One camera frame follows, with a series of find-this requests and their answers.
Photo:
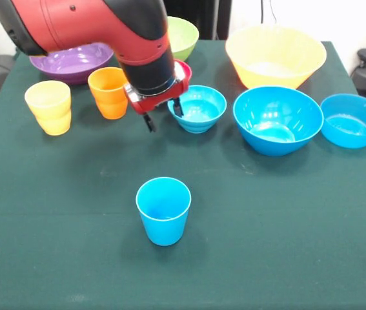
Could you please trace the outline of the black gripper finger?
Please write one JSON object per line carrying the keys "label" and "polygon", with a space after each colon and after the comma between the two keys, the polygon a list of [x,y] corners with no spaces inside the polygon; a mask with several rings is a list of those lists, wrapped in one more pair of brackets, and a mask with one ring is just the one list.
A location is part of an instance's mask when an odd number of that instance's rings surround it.
{"label": "black gripper finger", "polygon": [[152,118],[147,114],[144,113],[143,114],[143,119],[148,127],[149,132],[155,132],[156,131],[156,126],[152,120]]}
{"label": "black gripper finger", "polygon": [[173,98],[168,101],[168,109],[173,115],[182,117],[184,115],[180,98]]}

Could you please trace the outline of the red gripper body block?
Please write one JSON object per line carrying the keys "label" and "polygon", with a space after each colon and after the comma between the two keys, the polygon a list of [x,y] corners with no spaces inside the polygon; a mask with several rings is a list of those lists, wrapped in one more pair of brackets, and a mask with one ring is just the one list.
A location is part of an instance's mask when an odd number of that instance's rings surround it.
{"label": "red gripper body block", "polygon": [[167,102],[173,98],[180,97],[188,90],[191,79],[191,67],[183,61],[174,62],[174,73],[176,76],[172,86],[166,91],[153,96],[144,96],[138,94],[134,87],[127,83],[124,86],[125,95],[132,108],[138,114],[148,113],[161,103]]}

